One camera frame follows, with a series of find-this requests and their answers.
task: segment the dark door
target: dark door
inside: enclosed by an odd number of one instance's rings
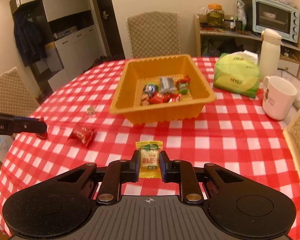
[[[97,0],[97,3],[111,56],[114,60],[125,59],[112,0]]]

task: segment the quilted chair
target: quilted chair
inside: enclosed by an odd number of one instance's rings
[[[127,18],[133,58],[181,53],[179,13],[146,12]]]
[[[0,76],[0,112],[19,116],[29,116],[39,107],[26,84],[21,79],[17,67]]]

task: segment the red checkered tablecloth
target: red checkered tablecloth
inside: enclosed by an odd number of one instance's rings
[[[203,75],[213,84],[215,58],[194,58]],[[190,161],[203,167],[216,163],[290,197],[297,218],[289,236],[300,239],[300,181],[282,135],[283,122],[267,117],[261,107],[263,92],[256,99],[213,88],[217,100],[207,104],[196,119],[132,125],[108,109],[125,61],[101,64],[57,90],[32,117],[44,117],[49,140],[34,134],[19,134],[0,171],[0,228],[9,233],[2,218],[6,199],[29,187],[87,162],[98,166],[130,159],[136,141],[161,140],[170,159]],[[96,116],[86,110],[96,106]],[[96,129],[89,148],[67,140],[76,123]],[[176,184],[160,179],[140,179],[122,186],[127,195],[173,195]]]

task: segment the bottle lid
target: bottle lid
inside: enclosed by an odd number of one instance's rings
[[[208,4],[209,9],[222,10],[222,6],[217,3]]]
[[[266,28],[264,31],[262,31],[261,37],[264,41],[275,45],[281,45],[282,36],[273,29]]]

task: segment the green tissue pack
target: green tissue pack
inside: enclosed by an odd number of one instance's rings
[[[243,52],[223,53],[214,66],[213,86],[255,98],[259,83],[259,67]]]

